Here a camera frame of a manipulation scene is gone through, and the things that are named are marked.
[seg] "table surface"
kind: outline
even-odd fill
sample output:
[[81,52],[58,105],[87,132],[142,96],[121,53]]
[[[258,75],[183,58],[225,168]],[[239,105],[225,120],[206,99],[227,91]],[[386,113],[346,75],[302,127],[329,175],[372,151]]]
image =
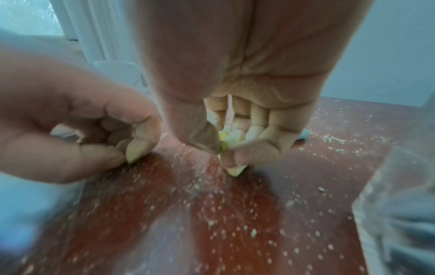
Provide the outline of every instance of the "table surface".
[[164,133],[137,164],[83,184],[45,221],[33,248],[9,255],[0,270],[366,274],[351,205],[418,112],[323,97],[304,143],[238,178]]

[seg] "red table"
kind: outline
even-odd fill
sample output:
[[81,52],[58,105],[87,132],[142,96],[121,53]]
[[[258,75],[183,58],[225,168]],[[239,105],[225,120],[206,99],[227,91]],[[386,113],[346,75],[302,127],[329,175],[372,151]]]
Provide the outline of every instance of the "red table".
[[163,135],[89,181],[12,274],[366,274],[351,204],[418,108],[321,98],[280,162],[232,178]]

